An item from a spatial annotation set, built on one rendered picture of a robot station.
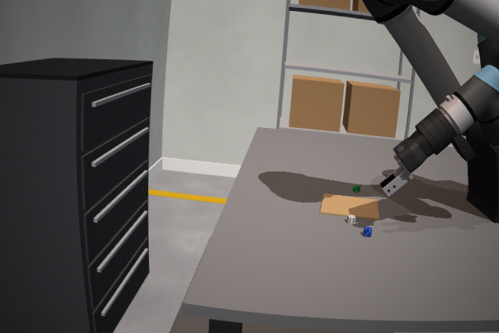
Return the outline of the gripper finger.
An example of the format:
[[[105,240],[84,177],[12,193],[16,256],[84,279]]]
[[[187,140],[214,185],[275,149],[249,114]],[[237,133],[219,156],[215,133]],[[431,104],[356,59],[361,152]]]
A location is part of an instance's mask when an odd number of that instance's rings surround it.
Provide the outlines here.
[[[398,160],[398,164],[404,171],[382,188],[388,197],[404,186],[409,180],[413,179],[413,176],[400,159]]]
[[[399,160],[399,157],[398,157],[398,155],[397,155],[397,154],[394,156],[394,159],[395,159],[396,161],[398,161],[398,160]],[[382,186],[382,188],[383,188],[384,186],[386,186],[386,185],[387,185],[387,184],[388,184],[391,180],[393,180],[393,179],[394,179],[394,178],[396,178],[398,175],[400,175],[402,172],[403,172],[402,167],[401,167],[401,166],[400,166],[400,167],[398,167],[398,168],[397,168],[395,171],[393,171],[393,172],[392,172],[392,173],[391,173],[388,177],[386,177],[384,180],[382,180],[382,181],[380,182],[380,185]]]

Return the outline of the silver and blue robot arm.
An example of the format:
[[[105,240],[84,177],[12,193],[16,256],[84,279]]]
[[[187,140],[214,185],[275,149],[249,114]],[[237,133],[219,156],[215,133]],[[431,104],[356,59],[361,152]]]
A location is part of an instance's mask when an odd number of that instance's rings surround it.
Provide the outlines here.
[[[376,22],[386,26],[437,107],[447,95],[454,94],[469,110],[474,124],[461,136],[489,142],[499,154],[499,1],[363,0],[363,3]],[[445,14],[477,32],[481,70],[462,86],[412,6],[432,16]]]

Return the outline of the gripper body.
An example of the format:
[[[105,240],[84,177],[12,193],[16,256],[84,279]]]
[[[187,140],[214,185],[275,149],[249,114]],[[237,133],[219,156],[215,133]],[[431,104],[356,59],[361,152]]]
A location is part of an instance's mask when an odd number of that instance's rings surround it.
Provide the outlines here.
[[[435,108],[416,125],[416,131],[393,150],[410,173],[415,171],[430,155],[438,155],[450,143],[461,157],[469,162],[475,157],[474,150],[461,136],[474,120],[464,104],[455,96],[447,95],[439,109]]]

